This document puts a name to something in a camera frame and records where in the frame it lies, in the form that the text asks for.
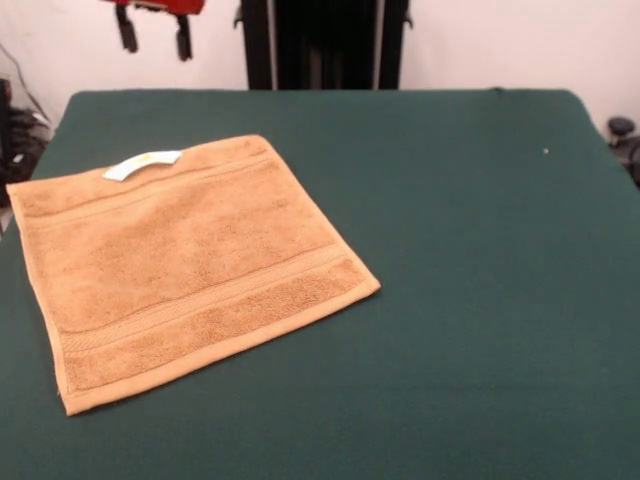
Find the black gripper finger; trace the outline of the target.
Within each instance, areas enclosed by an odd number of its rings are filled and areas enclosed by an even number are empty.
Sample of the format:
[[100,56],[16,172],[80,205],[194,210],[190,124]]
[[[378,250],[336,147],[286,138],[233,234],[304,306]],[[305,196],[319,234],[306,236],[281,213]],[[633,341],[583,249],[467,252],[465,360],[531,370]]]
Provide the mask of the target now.
[[133,23],[127,13],[127,4],[116,3],[115,15],[123,49],[129,53],[136,53],[138,43]]
[[190,23],[187,15],[176,15],[176,45],[178,57],[182,62],[193,58]]

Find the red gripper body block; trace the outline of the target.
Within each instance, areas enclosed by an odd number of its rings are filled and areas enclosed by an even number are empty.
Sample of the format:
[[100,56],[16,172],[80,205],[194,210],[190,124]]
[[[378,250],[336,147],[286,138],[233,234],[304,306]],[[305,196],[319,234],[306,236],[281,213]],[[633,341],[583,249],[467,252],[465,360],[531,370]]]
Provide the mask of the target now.
[[199,15],[204,8],[204,0],[110,0],[121,6],[133,5],[151,11],[164,11],[172,15]]

